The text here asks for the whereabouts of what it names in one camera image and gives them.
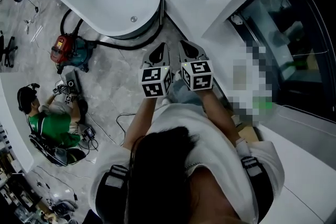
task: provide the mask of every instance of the glass door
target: glass door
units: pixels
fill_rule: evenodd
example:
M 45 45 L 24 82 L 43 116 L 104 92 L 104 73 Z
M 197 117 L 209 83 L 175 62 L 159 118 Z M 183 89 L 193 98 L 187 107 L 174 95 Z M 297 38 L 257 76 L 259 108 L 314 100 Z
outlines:
M 236 15 L 272 59 L 274 100 L 335 120 L 336 59 L 313 0 L 250 0 Z

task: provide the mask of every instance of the headphones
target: headphones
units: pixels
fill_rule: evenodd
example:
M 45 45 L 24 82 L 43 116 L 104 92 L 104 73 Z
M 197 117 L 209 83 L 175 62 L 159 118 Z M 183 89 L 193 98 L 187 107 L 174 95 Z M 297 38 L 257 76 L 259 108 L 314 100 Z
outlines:
M 33 90 L 33 93 L 36 94 L 37 91 L 35 90 L 36 88 L 40 88 L 40 85 L 37 84 L 37 83 L 32 83 L 32 84 L 29 84 L 27 85 L 26 87 L 23 87 L 19 90 L 19 92 L 17 93 L 17 102 L 19 103 L 19 110 L 24 112 L 23 108 L 22 108 L 22 105 L 21 105 L 21 94 L 22 94 L 22 91 L 25 89 L 25 88 L 30 88 Z

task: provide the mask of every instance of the office chair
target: office chair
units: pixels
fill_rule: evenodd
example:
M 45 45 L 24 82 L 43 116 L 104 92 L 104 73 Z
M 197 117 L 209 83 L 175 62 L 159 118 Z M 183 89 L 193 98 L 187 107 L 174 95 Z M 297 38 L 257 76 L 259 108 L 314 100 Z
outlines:
M 11 65 L 9 54 L 12 51 L 17 50 L 17 46 L 15 46 L 14 48 L 10 48 L 10 44 L 12 43 L 12 41 L 15 38 L 11 37 L 7 48 L 5 48 L 5 38 L 4 38 L 4 35 L 3 35 L 2 31 L 0 31 L 0 33 L 1 33 L 1 36 L 0 36 L 0 62 L 2 61 L 2 56 L 5 55 L 5 66 L 13 68 L 14 64 Z

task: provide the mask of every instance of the marble floor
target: marble floor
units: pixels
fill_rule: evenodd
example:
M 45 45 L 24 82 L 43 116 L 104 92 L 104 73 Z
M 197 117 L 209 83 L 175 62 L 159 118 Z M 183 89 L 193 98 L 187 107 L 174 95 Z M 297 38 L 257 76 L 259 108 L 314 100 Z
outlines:
M 23 0 L 21 3 L 3 0 L 0 3 L 0 30 L 4 33 L 5 44 L 11 36 L 14 36 L 15 46 L 18 46 L 18 50 L 14 53 L 14 68 L 0 66 L 0 69 L 1 72 L 23 72 L 30 83 L 39 83 L 41 88 L 38 90 L 38 97 L 43 103 L 51 95 L 55 83 L 61 79 L 49 54 L 60 35 L 60 22 L 68 7 L 60 0 L 31 0 L 31 2 L 39 7 L 39 13 L 35 16 L 35 23 L 29 25 L 28 32 L 24 20 L 34 18 L 36 15 L 34 6 L 28 0 Z M 73 31 L 78 20 L 79 17 L 72 13 L 66 20 L 65 31 Z M 79 35 L 89 40 L 101 38 L 100 34 L 86 23 L 82 24 Z M 113 143 L 110 138 L 119 145 L 123 142 L 123 131 L 115 120 L 122 112 L 136 112 L 142 101 L 137 72 L 143 55 L 153 46 L 165 42 L 171 51 L 171 66 L 176 70 L 179 66 L 177 43 L 181 39 L 183 38 L 179 31 L 166 18 L 163 30 L 157 39 L 143 49 L 124 51 L 98 46 L 94 50 L 89 62 L 90 71 L 88 73 L 79 71 L 78 74 L 92 117 L 87 116 L 87 122 L 96 131 L 100 147 L 103 144 Z M 66 67 L 62 76 L 71 70 L 72 67 Z M 125 129 L 131 120 L 131 116 L 120 118 Z M 76 203 L 78 209 L 73 218 L 82 223 L 89 210 L 87 194 L 92 182 L 97 153 L 91 151 L 84 161 L 65 168 L 53 166 L 45 161 L 29 172 L 27 179 L 44 200 L 51 197 L 54 201 L 59 199 L 73 201 L 74 190 L 78 196 Z M 37 187 L 37 181 L 42 183 L 42 187 Z

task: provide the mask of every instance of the sneaker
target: sneaker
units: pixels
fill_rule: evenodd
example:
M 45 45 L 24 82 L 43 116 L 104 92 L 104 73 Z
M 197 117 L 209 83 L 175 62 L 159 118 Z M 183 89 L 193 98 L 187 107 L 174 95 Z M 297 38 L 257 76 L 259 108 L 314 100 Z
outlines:
M 181 76 L 181 71 L 179 70 L 175 73 L 174 80 L 177 81 L 177 80 L 180 80 L 180 79 L 182 79 L 182 76 Z

